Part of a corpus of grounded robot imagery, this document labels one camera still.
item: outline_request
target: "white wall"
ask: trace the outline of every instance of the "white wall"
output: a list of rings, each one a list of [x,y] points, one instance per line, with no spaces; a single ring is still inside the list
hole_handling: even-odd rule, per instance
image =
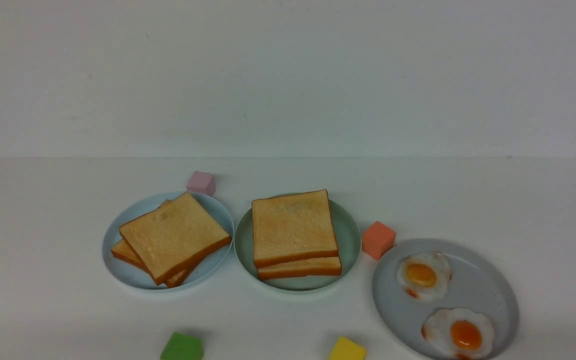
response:
[[[0,0],[0,157],[576,157],[576,0]]]

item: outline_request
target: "white table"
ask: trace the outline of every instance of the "white table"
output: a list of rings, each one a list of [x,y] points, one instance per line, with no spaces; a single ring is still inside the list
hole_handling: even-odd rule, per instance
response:
[[[361,228],[450,239],[514,288],[519,335],[500,360],[576,358],[576,159],[0,159],[0,358],[157,359],[172,331],[206,360],[325,360],[339,335],[369,360],[418,359],[380,321],[362,255],[322,296],[262,289],[233,253],[181,296],[137,296],[101,260],[128,205],[195,170],[237,222],[255,198],[327,188]]]

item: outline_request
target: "block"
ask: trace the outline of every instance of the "block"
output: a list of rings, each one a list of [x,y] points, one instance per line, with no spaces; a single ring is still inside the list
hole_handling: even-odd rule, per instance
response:
[[[213,196],[217,186],[215,185],[215,176],[209,172],[195,171],[190,176],[190,180],[185,185],[189,192],[196,192]]]
[[[396,236],[397,233],[393,229],[375,221],[361,235],[361,248],[373,259],[379,260],[386,251],[395,246]]]
[[[160,360],[202,360],[204,346],[196,337],[173,332],[161,353]]]
[[[365,360],[366,349],[347,337],[340,336],[334,344],[334,348],[328,357],[328,360]]]

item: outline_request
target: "yellow block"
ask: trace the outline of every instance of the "yellow block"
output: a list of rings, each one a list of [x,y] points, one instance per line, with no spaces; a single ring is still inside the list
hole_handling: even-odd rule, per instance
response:
[[[334,344],[328,360],[365,360],[366,349],[350,341],[348,338],[340,336]]]

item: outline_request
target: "bread slice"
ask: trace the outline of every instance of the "bread slice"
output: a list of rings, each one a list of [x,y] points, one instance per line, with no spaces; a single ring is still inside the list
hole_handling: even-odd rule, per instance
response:
[[[253,200],[252,226],[258,269],[339,255],[326,189]]]
[[[313,257],[312,259],[282,262],[281,264],[259,268],[259,280],[297,278],[309,275],[341,275],[341,262],[338,256]]]
[[[119,234],[156,285],[231,242],[231,236],[185,192],[172,202],[119,226]]]
[[[139,260],[139,257],[137,256],[135,251],[133,251],[130,245],[128,245],[128,243],[126,242],[126,239],[121,239],[119,240],[118,243],[114,244],[112,249],[110,249],[110,252],[115,258],[123,260],[124,262],[131,264],[132,266],[137,267],[138,269],[142,269],[142,271],[148,273],[146,265],[144,265],[144,263],[141,260]],[[178,287],[179,285],[182,285],[186,281],[188,276],[192,274],[195,268],[199,266],[199,264],[201,264],[201,261],[197,262],[197,264],[195,265],[190,265],[187,268],[179,271],[176,275],[173,275],[171,278],[164,281],[164,284],[166,284],[166,286],[169,288],[174,288]]]

